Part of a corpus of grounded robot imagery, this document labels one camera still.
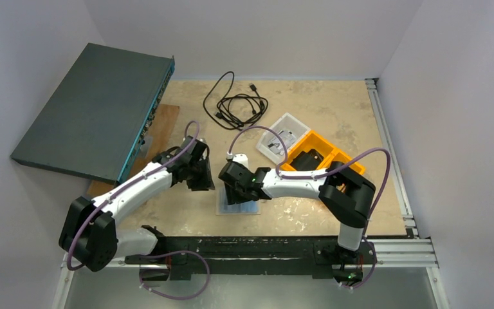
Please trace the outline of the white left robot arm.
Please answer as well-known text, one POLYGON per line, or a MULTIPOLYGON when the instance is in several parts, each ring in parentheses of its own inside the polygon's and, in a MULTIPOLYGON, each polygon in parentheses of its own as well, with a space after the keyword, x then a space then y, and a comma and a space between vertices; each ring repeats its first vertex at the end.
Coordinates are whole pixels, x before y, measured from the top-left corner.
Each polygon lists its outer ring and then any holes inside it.
POLYGON ((69 270, 93 272, 114 258, 147 256, 156 247, 156 231, 142 227, 120 232, 117 226, 132 211, 178 183, 191 191, 209 191, 212 181, 210 148, 203 139, 184 138, 180 146, 157 154, 140 172, 107 193, 71 202, 59 237, 69 270))

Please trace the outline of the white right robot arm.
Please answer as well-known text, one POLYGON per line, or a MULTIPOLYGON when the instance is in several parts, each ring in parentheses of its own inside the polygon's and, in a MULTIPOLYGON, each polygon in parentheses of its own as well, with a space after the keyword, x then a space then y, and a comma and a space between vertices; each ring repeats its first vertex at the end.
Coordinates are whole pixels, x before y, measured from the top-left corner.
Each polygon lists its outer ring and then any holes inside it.
POLYGON ((260 167, 252 172, 230 160, 218 178, 224 183, 229 204, 285 197, 322 202, 340 222, 338 246, 354 252, 359 249, 367 227, 376 187, 341 162, 333 162, 330 169, 278 173, 276 169, 260 167), (338 172, 330 174, 333 168, 338 172))

